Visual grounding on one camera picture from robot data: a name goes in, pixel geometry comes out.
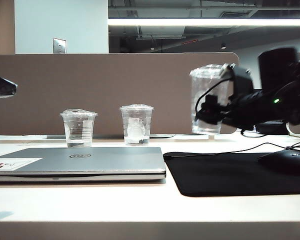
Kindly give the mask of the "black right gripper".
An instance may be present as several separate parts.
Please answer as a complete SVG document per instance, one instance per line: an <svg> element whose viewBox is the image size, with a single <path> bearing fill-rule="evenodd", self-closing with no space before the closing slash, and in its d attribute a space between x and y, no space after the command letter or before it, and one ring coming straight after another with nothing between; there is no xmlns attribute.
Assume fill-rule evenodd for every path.
<svg viewBox="0 0 300 240"><path fill-rule="evenodd" d="M205 105L195 114L196 120L207 124L226 124L235 128L253 128L254 125L265 121L265 98L262 90L253 90L245 96L233 99L228 105L228 112L224 106L219 106L218 96L208 94Z"/></svg>

